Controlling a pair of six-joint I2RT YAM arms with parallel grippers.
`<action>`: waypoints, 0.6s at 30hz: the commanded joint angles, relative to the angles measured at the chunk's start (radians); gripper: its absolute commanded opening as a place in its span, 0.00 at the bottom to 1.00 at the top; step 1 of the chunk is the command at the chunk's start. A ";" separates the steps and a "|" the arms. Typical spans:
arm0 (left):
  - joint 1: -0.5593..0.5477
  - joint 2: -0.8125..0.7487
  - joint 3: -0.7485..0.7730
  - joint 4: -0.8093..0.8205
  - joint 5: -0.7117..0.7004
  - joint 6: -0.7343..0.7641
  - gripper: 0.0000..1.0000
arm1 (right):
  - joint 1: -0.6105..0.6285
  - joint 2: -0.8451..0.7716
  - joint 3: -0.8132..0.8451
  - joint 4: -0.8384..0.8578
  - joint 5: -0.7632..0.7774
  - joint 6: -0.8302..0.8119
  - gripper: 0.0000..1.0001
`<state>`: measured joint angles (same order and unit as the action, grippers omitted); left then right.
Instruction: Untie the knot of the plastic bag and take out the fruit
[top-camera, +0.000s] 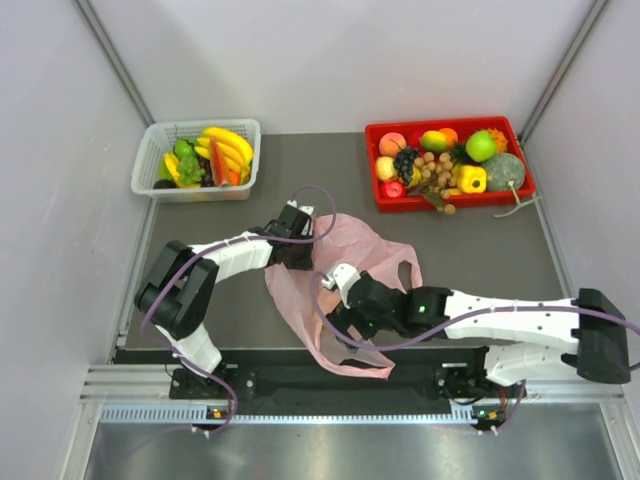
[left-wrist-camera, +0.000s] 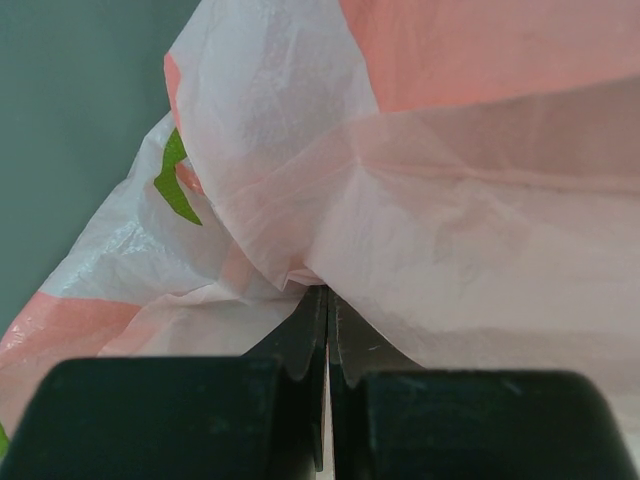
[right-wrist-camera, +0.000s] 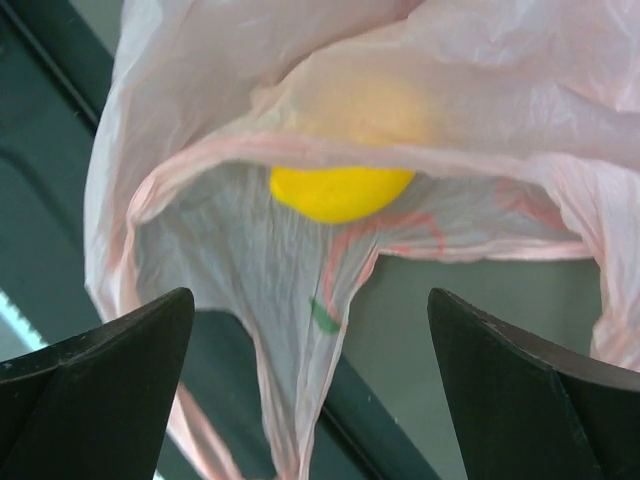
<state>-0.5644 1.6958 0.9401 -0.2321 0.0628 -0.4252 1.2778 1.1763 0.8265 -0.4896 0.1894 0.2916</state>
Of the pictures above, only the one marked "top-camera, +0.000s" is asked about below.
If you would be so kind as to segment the pink plastic bag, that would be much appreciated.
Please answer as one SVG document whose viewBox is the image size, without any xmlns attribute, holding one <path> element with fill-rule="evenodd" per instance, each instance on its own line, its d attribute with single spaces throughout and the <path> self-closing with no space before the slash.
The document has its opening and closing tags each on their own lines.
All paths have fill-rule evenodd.
<svg viewBox="0 0 640 480">
<path fill-rule="evenodd" d="M 282 318 L 320 367 L 340 376 L 386 380 L 395 367 L 393 361 L 381 352 L 349 350 L 324 326 L 312 303 L 312 275 L 348 263 L 386 286 L 404 291 L 399 277 L 403 262 L 411 267 L 410 286 L 423 284 L 416 251 L 408 244 L 385 240 L 350 215 L 339 214 L 335 224 L 329 215 L 315 220 L 315 230 L 324 232 L 327 228 L 332 229 L 329 235 L 313 246 L 312 270 L 289 270 L 282 264 L 269 267 L 266 286 Z"/>
</svg>

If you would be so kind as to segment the dark purple grape bunch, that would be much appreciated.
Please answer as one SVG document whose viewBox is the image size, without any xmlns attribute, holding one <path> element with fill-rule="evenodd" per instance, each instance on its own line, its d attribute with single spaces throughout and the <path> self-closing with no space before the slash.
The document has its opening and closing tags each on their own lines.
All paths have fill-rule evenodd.
<svg viewBox="0 0 640 480">
<path fill-rule="evenodd" d="M 416 165 L 416 161 L 420 159 L 419 153 L 418 149 L 405 147 L 398 151 L 393 161 L 395 179 L 407 189 L 414 188 L 420 183 L 421 171 Z"/>
</svg>

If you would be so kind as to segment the longan bunch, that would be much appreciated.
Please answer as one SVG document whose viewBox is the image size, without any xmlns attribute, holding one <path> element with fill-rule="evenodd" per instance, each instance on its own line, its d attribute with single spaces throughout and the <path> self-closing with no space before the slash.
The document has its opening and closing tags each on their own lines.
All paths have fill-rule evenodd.
<svg viewBox="0 0 640 480">
<path fill-rule="evenodd" d="M 424 199 L 441 213 L 454 215 L 456 207 L 451 202 L 450 191 L 454 168 L 451 155 L 444 152 L 436 156 L 432 152 L 426 152 L 414 160 L 413 166 L 418 180 L 412 182 L 409 195 Z"/>
</svg>

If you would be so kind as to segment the green yellow mango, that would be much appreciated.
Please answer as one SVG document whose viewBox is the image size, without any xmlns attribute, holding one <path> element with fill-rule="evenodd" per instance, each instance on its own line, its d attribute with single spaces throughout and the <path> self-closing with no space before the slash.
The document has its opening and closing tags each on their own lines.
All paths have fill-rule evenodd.
<svg viewBox="0 0 640 480">
<path fill-rule="evenodd" d="M 449 140 L 439 130 L 427 130 L 420 137 L 420 145 L 424 151 L 444 153 L 449 149 Z"/>
</svg>

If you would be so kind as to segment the large green apple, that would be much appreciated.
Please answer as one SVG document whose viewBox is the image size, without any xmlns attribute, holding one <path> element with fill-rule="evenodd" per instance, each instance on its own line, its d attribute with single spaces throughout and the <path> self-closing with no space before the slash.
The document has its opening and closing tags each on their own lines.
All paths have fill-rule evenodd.
<svg viewBox="0 0 640 480">
<path fill-rule="evenodd" d="M 466 141 L 465 150 L 473 161 L 482 163 L 497 153 L 498 146 L 488 130 L 479 130 Z"/>
</svg>

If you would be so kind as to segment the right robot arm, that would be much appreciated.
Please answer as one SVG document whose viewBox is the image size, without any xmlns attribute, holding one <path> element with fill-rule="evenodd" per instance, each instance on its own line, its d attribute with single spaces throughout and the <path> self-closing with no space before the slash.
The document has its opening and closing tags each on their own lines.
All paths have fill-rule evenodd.
<svg viewBox="0 0 640 480">
<path fill-rule="evenodd" d="M 551 301 L 488 298 L 432 286 L 402 291 L 348 264 L 322 276 L 321 284 L 340 296 L 326 317 L 328 324 L 354 348 L 364 347 L 380 331 L 396 333 L 408 346 L 431 338 L 499 341 L 466 372 L 469 388 L 481 396 L 570 371 L 600 384 L 631 379 L 630 325 L 596 289 Z"/>
</svg>

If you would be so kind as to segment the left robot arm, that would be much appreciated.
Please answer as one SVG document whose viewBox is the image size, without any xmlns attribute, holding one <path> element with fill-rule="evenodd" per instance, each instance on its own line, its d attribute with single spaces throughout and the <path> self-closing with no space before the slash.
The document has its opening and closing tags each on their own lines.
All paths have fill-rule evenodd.
<svg viewBox="0 0 640 480">
<path fill-rule="evenodd" d="M 273 265 L 307 271 L 312 267 L 314 208 L 289 201 L 276 219 L 227 240 L 188 246 L 167 243 L 141 282 L 135 308 L 168 340 L 205 396 L 226 387 L 222 355 L 204 326 L 216 284 Z"/>
</svg>

